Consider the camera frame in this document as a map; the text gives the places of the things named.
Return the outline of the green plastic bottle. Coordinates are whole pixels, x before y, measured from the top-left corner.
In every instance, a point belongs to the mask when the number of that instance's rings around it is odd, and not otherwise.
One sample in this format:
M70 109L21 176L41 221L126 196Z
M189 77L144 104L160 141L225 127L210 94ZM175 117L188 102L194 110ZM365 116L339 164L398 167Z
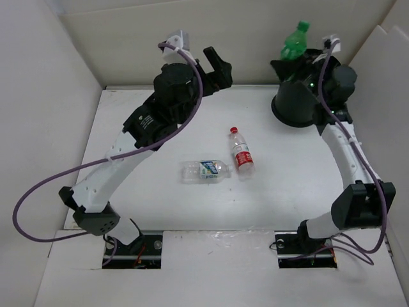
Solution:
M301 20L298 23L296 30L285 39L281 50L281 60L293 61L304 54L307 49L309 27L308 21Z

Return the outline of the clear bottle blue white label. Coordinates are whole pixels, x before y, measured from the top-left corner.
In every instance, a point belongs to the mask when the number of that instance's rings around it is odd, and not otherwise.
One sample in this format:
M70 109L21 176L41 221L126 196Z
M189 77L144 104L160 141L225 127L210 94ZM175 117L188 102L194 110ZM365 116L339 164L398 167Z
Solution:
M184 184L216 184L229 178L233 166L220 160L186 161L181 167Z

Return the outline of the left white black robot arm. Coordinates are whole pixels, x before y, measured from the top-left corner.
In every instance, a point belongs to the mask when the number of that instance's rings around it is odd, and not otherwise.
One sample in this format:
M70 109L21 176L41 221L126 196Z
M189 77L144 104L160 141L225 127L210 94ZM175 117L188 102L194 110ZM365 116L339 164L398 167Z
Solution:
M186 50L162 42L166 64L153 82L154 92L125 120L115 144L101 163L73 187L63 187L59 196L70 207L73 219L86 232L108 236L130 254L138 252L144 235L136 223L121 217L110 198L131 172L177 133L198 110L203 97L230 88L232 66L213 47L204 55L213 71L205 73Z

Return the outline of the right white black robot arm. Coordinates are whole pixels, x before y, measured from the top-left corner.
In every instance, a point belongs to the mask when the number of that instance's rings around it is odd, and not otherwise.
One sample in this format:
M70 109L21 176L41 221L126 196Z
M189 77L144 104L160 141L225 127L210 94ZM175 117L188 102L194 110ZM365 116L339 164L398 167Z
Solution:
M272 60L280 85L272 112L283 124L314 125L330 148L343 181L343 192L326 214L302 221L294 243L313 253L346 230L379 228L384 238L387 213L396 195L367 161L355 136L347 100L355 91L357 74L333 56L308 49L295 60Z

